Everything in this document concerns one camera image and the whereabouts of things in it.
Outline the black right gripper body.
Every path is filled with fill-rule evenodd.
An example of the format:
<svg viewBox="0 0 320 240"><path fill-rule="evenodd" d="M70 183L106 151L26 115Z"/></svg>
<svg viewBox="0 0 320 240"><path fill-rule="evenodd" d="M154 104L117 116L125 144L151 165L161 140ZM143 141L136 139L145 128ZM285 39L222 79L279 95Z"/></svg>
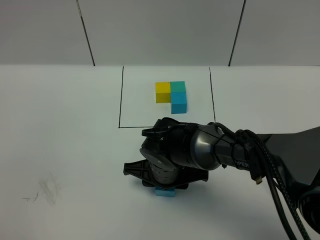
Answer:
<svg viewBox="0 0 320 240"><path fill-rule="evenodd" d="M142 180L145 187L158 187L161 189L181 189L188 188L190 183L197 181L208 181L209 172L207 170L192 167L178 167L174 170L160 168L148 160L141 160L132 163L125 163L124 175L132 175Z"/></svg>

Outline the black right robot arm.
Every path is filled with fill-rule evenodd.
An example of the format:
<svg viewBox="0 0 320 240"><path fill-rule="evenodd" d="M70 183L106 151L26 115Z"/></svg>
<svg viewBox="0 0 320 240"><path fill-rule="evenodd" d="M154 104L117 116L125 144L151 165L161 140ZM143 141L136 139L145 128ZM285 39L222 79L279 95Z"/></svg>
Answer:
<svg viewBox="0 0 320 240"><path fill-rule="evenodd" d="M205 125L165 117L141 133L143 160L125 163L123 173L146 187L186 189L207 181L209 171L234 167L257 184L267 179L278 210L283 195L292 215L300 212L320 230L320 129L255 134L231 131L218 122Z"/></svg>

